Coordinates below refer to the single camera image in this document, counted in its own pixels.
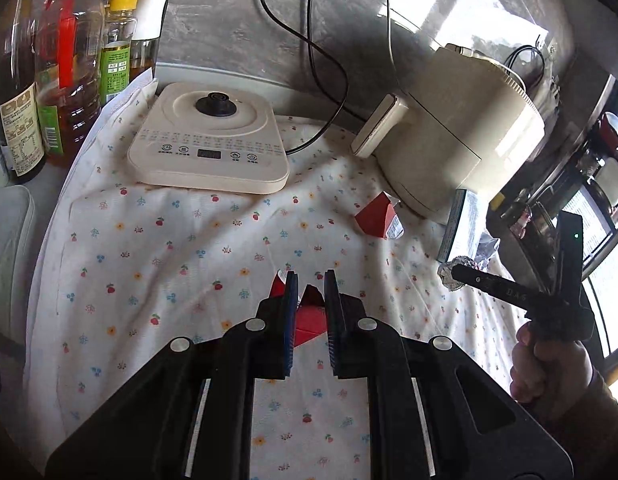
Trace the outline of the person's right hand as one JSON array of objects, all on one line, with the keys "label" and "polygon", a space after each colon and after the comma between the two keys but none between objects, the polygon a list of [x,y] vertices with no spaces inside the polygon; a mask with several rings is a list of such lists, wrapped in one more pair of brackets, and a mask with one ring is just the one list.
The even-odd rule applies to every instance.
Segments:
[{"label": "person's right hand", "polygon": [[533,404],[546,419],[558,419],[586,393],[593,366],[580,341],[539,340],[531,322],[516,334],[510,369],[510,394]]}]

